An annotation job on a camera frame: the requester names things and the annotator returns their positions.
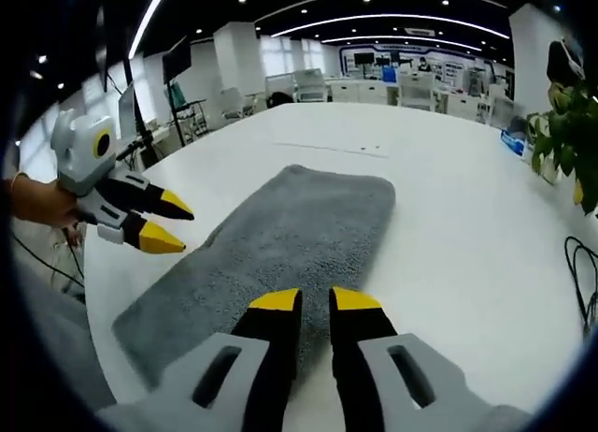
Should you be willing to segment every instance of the white table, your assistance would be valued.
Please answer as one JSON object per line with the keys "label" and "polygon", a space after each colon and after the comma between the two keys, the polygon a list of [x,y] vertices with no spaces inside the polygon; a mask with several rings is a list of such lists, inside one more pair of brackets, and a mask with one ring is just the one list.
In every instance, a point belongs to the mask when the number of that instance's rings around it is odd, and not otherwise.
{"label": "white table", "polygon": [[[289,164],[394,184],[396,208],[364,290],[399,332],[418,335],[459,365],[474,392],[535,411],[580,347],[562,242],[594,219],[583,218],[570,198],[564,206],[571,214],[563,215],[552,199],[557,189],[533,175],[498,130],[408,108],[284,105],[194,142],[145,175],[194,210],[192,223],[157,220],[190,252]],[[148,255],[88,232],[89,321],[119,402],[146,390],[112,324],[184,255]],[[287,408],[285,430],[310,428],[345,430],[330,353]]]}

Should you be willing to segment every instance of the gray microfiber towel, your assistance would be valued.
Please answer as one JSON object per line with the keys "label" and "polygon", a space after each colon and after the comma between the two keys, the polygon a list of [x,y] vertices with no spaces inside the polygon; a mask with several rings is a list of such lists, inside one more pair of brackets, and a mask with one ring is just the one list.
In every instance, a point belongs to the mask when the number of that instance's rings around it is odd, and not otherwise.
{"label": "gray microfiber towel", "polygon": [[139,297],[114,333],[151,388],[168,364],[230,332],[253,299],[300,288],[303,379],[328,342],[329,289],[362,285],[394,203],[381,178],[287,166]]}

